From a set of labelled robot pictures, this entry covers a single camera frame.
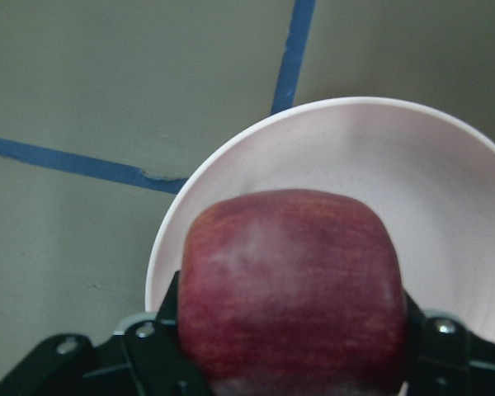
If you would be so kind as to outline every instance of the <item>gray floor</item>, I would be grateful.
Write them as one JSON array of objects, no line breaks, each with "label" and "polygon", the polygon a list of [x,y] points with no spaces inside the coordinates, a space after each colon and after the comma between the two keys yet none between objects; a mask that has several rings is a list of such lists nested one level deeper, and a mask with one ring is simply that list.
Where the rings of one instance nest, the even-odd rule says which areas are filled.
[{"label": "gray floor", "polygon": [[[0,1],[0,137],[187,177],[266,117],[291,0]],[[296,103],[418,101],[495,141],[495,2],[318,0]],[[0,158],[0,378],[143,310],[173,196]]]}]

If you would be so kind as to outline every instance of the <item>screw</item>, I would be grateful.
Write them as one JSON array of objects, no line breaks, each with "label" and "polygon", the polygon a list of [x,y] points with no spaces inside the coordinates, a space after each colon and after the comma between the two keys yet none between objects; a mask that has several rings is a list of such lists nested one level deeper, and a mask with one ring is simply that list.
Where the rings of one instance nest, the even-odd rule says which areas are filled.
[{"label": "screw", "polygon": [[436,330],[442,334],[453,334],[456,332],[455,324],[449,319],[437,319],[435,321]]},{"label": "screw", "polygon": [[172,388],[171,394],[173,396],[183,396],[188,392],[189,384],[187,381],[180,379],[176,385]]},{"label": "screw", "polygon": [[154,334],[154,325],[152,322],[146,322],[143,326],[136,329],[135,335],[139,338],[146,338]]},{"label": "screw", "polygon": [[77,348],[78,345],[79,344],[78,344],[77,340],[75,339],[75,337],[71,336],[71,337],[66,338],[63,342],[61,342],[57,346],[56,352],[59,355],[66,355],[66,354],[72,352],[73,350],[75,350],[75,348]]},{"label": "screw", "polygon": [[446,377],[436,377],[433,380],[433,391],[438,392],[439,394],[443,394],[447,390],[447,385],[449,383],[447,382]]}]

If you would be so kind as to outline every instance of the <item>tape line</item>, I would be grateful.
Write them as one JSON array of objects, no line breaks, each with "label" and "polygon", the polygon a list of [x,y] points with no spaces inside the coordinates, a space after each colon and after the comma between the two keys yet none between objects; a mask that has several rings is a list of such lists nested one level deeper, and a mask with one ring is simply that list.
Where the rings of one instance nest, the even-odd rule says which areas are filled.
[{"label": "tape line", "polygon": [[0,155],[15,158],[18,161],[31,165],[96,177],[111,182],[130,184],[131,186],[148,188],[169,194],[177,194],[187,180],[186,178],[166,179],[150,177],[145,175],[138,167],[131,167],[122,163],[113,163],[111,161],[66,153],[64,151],[7,139],[0,139]]},{"label": "tape line", "polygon": [[272,114],[289,109],[294,105],[295,91],[314,8],[315,0],[295,0],[288,39],[286,40],[273,105],[271,106]]},{"label": "tape line", "polygon": [[[315,0],[295,0],[285,52],[280,64],[279,77],[271,107],[272,114],[293,106],[314,8]],[[8,139],[0,139],[0,155],[31,165],[77,173],[169,194],[177,194],[187,180],[186,178],[151,177],[145,175],[143,170],[138,167]]]}]

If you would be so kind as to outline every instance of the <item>blue tape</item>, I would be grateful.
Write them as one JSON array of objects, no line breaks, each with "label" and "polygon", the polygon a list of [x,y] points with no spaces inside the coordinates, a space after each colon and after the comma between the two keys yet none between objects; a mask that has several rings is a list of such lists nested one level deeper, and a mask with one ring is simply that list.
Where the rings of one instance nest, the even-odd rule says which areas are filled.
[{"label": "blue tape", "polygon": [[64,151],[6,139],[0,139],[0,155],[15,158],[18,161],[31,165],[49,167],[51,169],[96,177],[111,182],[130,184],[131,186],[148,188],[169,194],[177,194],[187,180],[186,178],[166,179],[150,177],[145,175],[138,167],[65,153]]},{"label": "blue tape", "polygon": [[295,0],[288,39],[286,40],[273,105],[271,106],[272,114],[289,109],[294,105],[295,90],[299,81],[300,67],[303,63],[304,49],[308,40],[314,8],[315,0]]},{"label": "blue tape", "polygon": [[[280,64],[275,96],[271,113],[286,110],[293,106],[299,72],[303,62],[304,49],[309,27],[314,14],[315,0],[295,0],[286,40],[285,52]],[[111,182],[129,184],[150,190],[177,194],[186,178],[167,179],[150,177],[138,167],[113,163],[102,159],[66,153],[64,151],[0,139],[0,155],[14,158],[23,163],[48,167],[64,172],[96,177]]]}]

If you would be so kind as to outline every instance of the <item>apple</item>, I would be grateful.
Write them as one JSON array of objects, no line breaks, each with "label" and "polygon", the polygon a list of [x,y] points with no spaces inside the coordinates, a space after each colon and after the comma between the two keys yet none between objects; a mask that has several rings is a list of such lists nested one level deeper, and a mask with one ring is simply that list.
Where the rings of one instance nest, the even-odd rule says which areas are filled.
[{"label": "apple", "polygon": [[214,204],[186,236],[178,334],[217,396],[397,393],[406,308],[389,234],[323,191]]}]

